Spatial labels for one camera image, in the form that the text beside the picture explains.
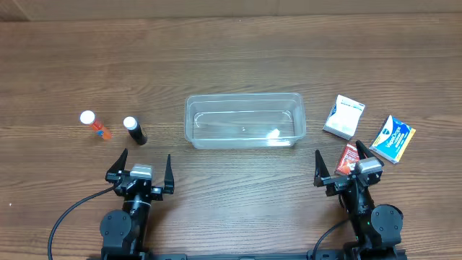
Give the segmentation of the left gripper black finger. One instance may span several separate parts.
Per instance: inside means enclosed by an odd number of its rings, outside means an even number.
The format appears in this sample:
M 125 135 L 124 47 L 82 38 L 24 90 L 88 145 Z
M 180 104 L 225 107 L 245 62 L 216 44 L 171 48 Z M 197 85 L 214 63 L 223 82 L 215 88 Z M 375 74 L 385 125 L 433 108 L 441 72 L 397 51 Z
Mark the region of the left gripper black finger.
M 173 170 L 171 168 L 171 156 L 167 156 L 166 168 L 165 168 L 165 177 L 164 177 L 164 194 L 174 194 L 175 181 L 173 176 Z
M 113 163 L 105 174 L 105 180 L 107 182 L 118 182 L 121 177 L 126 173 L 125 166 L 128 157 L 128 150 L 125 149 L 121 156 Z

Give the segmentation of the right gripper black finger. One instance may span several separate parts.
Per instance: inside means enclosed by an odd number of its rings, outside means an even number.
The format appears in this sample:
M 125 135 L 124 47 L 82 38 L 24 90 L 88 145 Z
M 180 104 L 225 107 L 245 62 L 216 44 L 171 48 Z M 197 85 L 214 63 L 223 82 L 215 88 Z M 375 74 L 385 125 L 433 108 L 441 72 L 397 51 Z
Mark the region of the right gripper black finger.
M 384 166 L 384 162 L 378 159 L 360 140 L 357 140 L 355 144 L 359 155 L 359 164 Z
M 313 185 L 316 187 L 325 186 L 326 181 L 330 178 L 330 173 L 326 167 L 321 152 L 317 149 L 315 151 L 315 175 Z

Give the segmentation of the red small box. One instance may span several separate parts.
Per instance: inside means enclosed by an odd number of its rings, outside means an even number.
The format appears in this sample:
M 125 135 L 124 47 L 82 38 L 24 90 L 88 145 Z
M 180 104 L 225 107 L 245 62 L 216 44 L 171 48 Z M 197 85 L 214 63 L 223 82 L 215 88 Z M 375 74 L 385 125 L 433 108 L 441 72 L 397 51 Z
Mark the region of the red small box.
M 354 170 L 357 161 L 359 161 L 359 154 L 356 146 L 352 143 L 347 143 L 335 169 L 335 174 L 340 176 L 349 175 Z

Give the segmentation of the blue yellow lozenge box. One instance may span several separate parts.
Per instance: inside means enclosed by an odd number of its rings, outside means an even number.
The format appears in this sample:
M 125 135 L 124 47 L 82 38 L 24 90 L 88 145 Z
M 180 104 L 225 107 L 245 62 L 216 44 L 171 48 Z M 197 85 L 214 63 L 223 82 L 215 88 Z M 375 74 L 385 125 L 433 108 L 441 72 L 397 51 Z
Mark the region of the blue yellow lozenge box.
M 370 149 L 393 164 L 397 164 L 415 133 L 416 129 L 389 115 L 370 145 Z

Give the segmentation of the white bandage box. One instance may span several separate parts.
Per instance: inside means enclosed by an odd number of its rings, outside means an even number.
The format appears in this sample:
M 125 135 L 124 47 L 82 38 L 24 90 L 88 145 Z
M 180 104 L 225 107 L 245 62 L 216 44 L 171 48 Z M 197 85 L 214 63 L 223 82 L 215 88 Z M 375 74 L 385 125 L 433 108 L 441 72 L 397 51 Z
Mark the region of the white bandage box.
M 323 130 L 350 140 L 357 130 L 364 109 L 364 104 L 349 97 L 337 95 Z

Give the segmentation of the black tube white cap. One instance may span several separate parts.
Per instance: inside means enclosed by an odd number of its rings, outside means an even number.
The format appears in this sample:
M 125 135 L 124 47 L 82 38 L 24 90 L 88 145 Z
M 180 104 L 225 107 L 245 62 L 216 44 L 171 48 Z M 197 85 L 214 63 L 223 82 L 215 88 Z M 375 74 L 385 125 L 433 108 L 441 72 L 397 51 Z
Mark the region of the black tube white cap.
M 143 132 L 141 125 L 133 116 L 127 116 L 123 120 L 123 125 L 128 130 L 131 138 L 138 144 L 144 145 L 147 143 L 147 136 Z

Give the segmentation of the orange tube white cap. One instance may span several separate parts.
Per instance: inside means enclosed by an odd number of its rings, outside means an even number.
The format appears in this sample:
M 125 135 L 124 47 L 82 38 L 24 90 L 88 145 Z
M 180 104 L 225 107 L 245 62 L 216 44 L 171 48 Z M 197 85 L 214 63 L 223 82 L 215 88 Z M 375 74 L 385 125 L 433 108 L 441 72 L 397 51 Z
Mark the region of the orange tube white cap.
M 91 110 L 84 110 L 79 117 L 79 120 L 90 126 L 93 131 L 104 140 L 109 140 L 112 138 L 112 134 L 108 128 L 106 128 L 103 123 L 97 118 L 96 114 Z

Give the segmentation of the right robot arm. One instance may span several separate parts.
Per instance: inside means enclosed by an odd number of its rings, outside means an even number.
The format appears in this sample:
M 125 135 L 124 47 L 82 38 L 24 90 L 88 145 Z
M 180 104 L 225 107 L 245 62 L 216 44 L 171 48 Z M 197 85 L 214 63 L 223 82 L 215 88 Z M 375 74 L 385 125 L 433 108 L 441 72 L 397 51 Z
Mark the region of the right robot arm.
M 319 150 L 315 151 L 313 185 L 326 187 L 327 196 L 337 196 L 347 218 L 327 230 L 307 253 L 308 259 L 406 259 L 406 252 L 396 246 L 401 242 L 404 224 L 402 211 L 390 204 L 375 205 L 369 187 L 380 182 L 384 163 L 360 141 L 355 142 L 359 154 L 349 175 L 331 177 Z M 335 229 L 350 222 L 356 240 L 339 250 L 320 250 L 322 241 Z

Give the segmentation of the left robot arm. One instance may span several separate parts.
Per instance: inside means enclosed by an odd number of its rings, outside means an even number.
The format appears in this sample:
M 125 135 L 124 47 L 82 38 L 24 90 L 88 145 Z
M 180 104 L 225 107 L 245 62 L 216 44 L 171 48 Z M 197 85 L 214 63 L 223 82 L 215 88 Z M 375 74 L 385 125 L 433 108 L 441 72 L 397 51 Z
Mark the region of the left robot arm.
M 125 149 L 105 175 L 115 194 L 123 198 L 123 206 L 107 213 L 100 223 L 101 258 L 153 259 L 153 254 L 144 247 L 144 239 L 152 202 L 174 193 L 171 159 L 166 162 L 164 185 L 159 187 L 152 185 L 152 166 L 135 164 L 126 170 L 127 157 Z

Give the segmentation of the clear plastic container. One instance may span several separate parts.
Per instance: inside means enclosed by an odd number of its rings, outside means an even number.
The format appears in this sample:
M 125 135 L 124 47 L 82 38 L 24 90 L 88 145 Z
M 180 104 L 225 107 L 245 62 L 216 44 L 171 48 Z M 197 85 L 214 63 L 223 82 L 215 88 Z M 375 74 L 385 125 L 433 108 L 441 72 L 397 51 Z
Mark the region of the clear plastic container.
M 184 132 L 199 150 L 291 147 L 307 132 L 304 101 L 296 92 L 192 95 Z

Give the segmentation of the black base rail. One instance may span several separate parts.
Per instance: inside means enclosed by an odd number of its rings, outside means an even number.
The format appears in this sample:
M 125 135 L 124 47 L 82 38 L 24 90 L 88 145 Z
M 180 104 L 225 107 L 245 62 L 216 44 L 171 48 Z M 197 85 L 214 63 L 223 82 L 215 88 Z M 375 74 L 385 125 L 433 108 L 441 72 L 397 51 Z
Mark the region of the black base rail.
M 312 252 L 307 253 L 263 253 L 263 254 L 217 254 L 217 255 L 186 255 L 186 254 L 159 254 L 150 255 L 149 260 L 309 260 L 313 259 Z M 315 259 L 340 260 L 344 259 L 341 250 L 317 250 Z

